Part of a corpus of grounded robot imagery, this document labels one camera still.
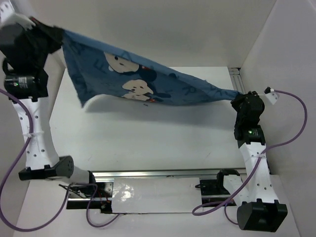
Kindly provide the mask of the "blue letter print pillowcase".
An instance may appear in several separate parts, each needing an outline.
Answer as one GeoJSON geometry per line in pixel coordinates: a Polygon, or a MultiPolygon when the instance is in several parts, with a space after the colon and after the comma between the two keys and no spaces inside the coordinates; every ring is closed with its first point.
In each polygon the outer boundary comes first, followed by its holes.
{"type": "Polygon", "coordinates": [[[232,101],[240,94],[70,31],[63,33],[62,49],[82,105],[101,94],[173,106],[232,101]]]}

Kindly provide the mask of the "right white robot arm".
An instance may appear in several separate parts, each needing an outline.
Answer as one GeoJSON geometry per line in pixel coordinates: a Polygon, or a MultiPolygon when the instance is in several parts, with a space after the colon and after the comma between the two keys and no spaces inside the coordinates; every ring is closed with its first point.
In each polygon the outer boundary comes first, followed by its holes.
{"type": "Polygon", "coordinates": [[[267,88],[262,96],[255,91],[237,96],[231,105],[237,112],[234,136],[246,168],[242,180],[234,169],[222,169],[217,174],[216,190],[229,192],[237,206],[237,225],[244,231],[276,232],[288,214],[279,202],[270,179],[265,155],[266,140],[259,125],[265,104],[275,104],[278,95],[267,88]]]}

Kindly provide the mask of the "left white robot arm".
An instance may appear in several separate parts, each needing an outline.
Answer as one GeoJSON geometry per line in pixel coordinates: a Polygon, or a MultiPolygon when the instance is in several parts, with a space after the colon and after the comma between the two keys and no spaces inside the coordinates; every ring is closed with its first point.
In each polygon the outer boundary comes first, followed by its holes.
{"type": "Polygon", "coordinates": [[[4,93],[19,116],[25,140],[22,153],[27,159],[19,178],[22,181],[60,178],[80,183],[80,192],[92,197],[97,193],[93,173],[76,167],[71,156],[59,156],[51,136],[48,74],[44,66],[48,55],[61,48],[63,30],[33,17],[30,21],[30,24],[5,24],[0,29],[4,93]]]}

